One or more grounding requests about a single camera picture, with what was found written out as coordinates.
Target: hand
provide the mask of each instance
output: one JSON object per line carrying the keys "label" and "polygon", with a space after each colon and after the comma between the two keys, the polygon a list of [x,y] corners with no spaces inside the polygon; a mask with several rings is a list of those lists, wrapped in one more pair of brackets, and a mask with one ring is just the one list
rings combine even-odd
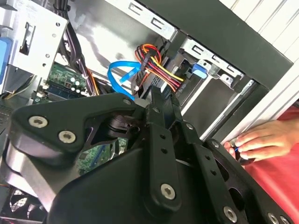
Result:
{"label": "hand", "polygon": [[[255,161],[286,155],[299,142],[299,119],[271,121],[241,134],[235,143],[240,156]],[[233,148],[224,147],[235,155]]]}

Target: metal screw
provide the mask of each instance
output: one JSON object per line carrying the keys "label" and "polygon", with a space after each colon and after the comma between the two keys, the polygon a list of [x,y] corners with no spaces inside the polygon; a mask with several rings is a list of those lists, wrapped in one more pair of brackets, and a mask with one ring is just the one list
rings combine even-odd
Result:
{"label": "metal screw", "polygon": [[131,101],[129,101],[129,100],[127,100],[127,99],[123,99],[123,102],[124,102],[125,104],[131,105]]}
{"label": "metal screw", "polygon": [[167,183],[161,185],[161,193],[169,200],[173,200],[176,196],[176,192],[174,191],[173,187]]}
{"label": "metal screw", "polygon": [[71,144],[76,140],[76,136],[73,132],[62,131],[58,134],[59,140],[63,143]]}
{"label": "metal screw", "polygon": [[225,216],[233,223],[236,223],[238,221],[237,215],[235,214],[235,212],[228,206],[225,206],[223,208],[223,212],[225,214]]}
{"label": "metal screw", "polygon": [[289,221],[285,217],[280,216],[280,218],[284,224],[290,224]]}
{"label": "metal screw", "polygon": [[213,146],[215,146],[216,148],[219,148],[219,145],[218,145],[218,143],[217,143],[217,142],[215,142],[215,141],[212,141],[212,145],[213,145]]}
{"label": "metal screw", "polygon": [[42,128],[48,125],[48,121],[46,118],[41,116],[32,116],[28,120],[29,124],[33,127]]}
{"label": "metal screw", "polygon": [[153,110],[154,110],[155,112],[157,112],[157,113],[160,113],[160,110],[159,110],[158,108],[156,108],[156,107],[153,107]]}
{"label": "metal screw", "polygon": [[277,220],[277,218],[270,212],[268,213],[268,218],[271,220],[271,222],[273,224],[279,224],[279,221]]}
{"label": "metal screw", "polygon": [[188,127],[190,130],[193,130],[193,126],[192,126],[192,125],[187,124],[187,127]]}

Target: orange wire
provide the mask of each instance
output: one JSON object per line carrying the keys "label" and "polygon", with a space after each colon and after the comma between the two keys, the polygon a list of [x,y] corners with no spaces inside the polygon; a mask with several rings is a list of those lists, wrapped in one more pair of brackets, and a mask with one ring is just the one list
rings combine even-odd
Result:
{"label": "orange wire", "polygon": [[[135,56],[136,56],[136,58],[137,58],[137,60],[141,63],[141,60],[139,59],[139,57],[137,56],[137,51],[135,51]],[[175,92],[176,91],[176,89],[165,79],[165,78],[163,78],[161,75],[159,75],[159,74],[157,74],[156,72],[154,72],[153,70],[151,70],[151,69],[148,69],[147,68],[147,70],[148,71],[150,71],[151,73],[153,73],[154,75],[156,75],[156,76],[158,76],[160,79],[162,79],[164,82],[166,82],[170,87],[171,87],[171,89]],[[145,80],[145,78],[147,77],[148,75],[146,75],[144,78],[143,78],[143,80],[142,80],[142,82],[141,82],[141,84],[140,84],[140,86],[143,84],[143,82],[144,82],[144,80]]]}
{"label": "orange wire", "polygon": [[100,92],[99,92],[98,87],[97,87],[97,85],[96,85],[96,83],[95,83],[93,74],[92,74],[92,72],[91,72],[89,69],[87,69],[87,71],[89,72],[89,75],[90,75],[90,77],[91,77],[91,80],[92,80],[92,82],[93,82],[93,84],[94,84],[94,88],[95,88],[96,94],[99,95]]}
{"label": "orange wire", "polygon": [[158,50],[158,48],[156,48],[154,45],[149,44],[149,43],[144,44],[144,45],[142,45],[142,49],[143,49],[143,51],[144,51],[145,53],[148,53],[148,51],[149,51],[149,50],[147,50],[145,47],[152,47],[152,48],[154,48],[154,49],[158,52],[158,54],[159,54],[159,59],[157,59],[156,56],[155,56],[155,59],[156,59],[159,63],[162,62],[162,56],[161,56],[161,53],[160,53],[160,51]]}

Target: red wire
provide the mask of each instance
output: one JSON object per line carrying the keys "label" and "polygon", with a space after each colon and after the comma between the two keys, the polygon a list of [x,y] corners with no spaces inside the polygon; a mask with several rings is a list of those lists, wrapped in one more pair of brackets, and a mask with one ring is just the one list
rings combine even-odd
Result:
{"label": "red wire", "polygon": [[144,47],[144,49],[145,49],[145,47],[154,49],[154,50],[158,53],[158,56],[159,56],[159,60],[157,60],[157,61],[159,62],[159,64],[162,62],[162,56],[161,56],[161,53],[160,53],[160,51],[158,50],[158,48],[156,48],[155,46],[152,46],[152,45],[147,45],[147,44],[143,45],[143,47]]}
{"label": "red wire", "polygon": [[[135,56],[136,56],[137,60],[138,60],[140,63],[142,63],[141,60],[139,59],[139,57],[137,56],[137,50],[135,51]],[[171,85],[171,84],[174,84],[174,85],[178,86],[178,84],[176,84],[175,82],[173,82],[173,80],[169,79],[167,75],[165,75],[165,74],[162,73],[159,69],[157,69],[156,66],[154,66],[152,63],[149,63],[149,64],[150,64],[150,66],[151,66],[154,70],[156,70],[156,71],[157,71],[157,72],[158,72],[158,73],[165,79],[165,81],[166,81],[168,84],[170,84],[170,85]]]}

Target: wire bundle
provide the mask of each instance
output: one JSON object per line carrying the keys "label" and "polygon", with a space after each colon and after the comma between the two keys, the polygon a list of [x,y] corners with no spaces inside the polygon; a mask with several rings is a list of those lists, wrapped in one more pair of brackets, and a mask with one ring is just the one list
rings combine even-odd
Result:
{"label": "wire bundle", "polygon": [[144,44],[138,46],[135,51],[137,60],[142,64],[142,62],[145,60],[146,54],[150,51],[150,49],[154,50],[157,53],[157,56],[150,56],[148,63],[145,65],[146,74],[139,84],[139,88],[145,82],[149,74],[153,73],[154,75],[165,81],[171,87],[171,89],[176,92],[180,87],[181,82],[183,82],[184,80],[173,75],[161,66],[162,56],[157,47],[152,44]]}
{"label": "wire bundle", "polygon": [[[57,15],[69,20],[68,16],[68,0],[55,0],[54,11]],[[66,61],[78,74],[86,80],[87,90],[90,96],[100,94],[94,77],[85,64],[85,59],[82,54],[81,46],[75,30],[71,23],[67,24],[65,30],[65,39],[60,42],[59,52],[65,57]]]}

